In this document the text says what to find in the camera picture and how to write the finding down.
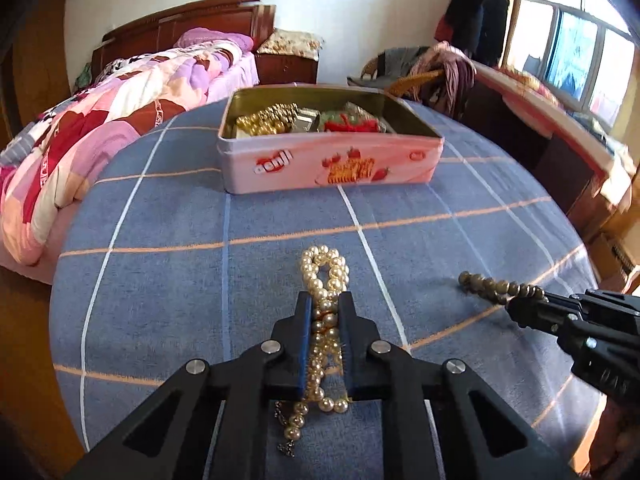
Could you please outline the person's right hand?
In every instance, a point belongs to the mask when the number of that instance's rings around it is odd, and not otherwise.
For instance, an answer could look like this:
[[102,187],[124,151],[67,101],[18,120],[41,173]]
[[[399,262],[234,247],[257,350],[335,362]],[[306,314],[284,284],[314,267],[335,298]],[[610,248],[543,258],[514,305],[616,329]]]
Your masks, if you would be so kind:
[[639,440],[639,410],[606,401],[589,450],[591,479],[603,479]]

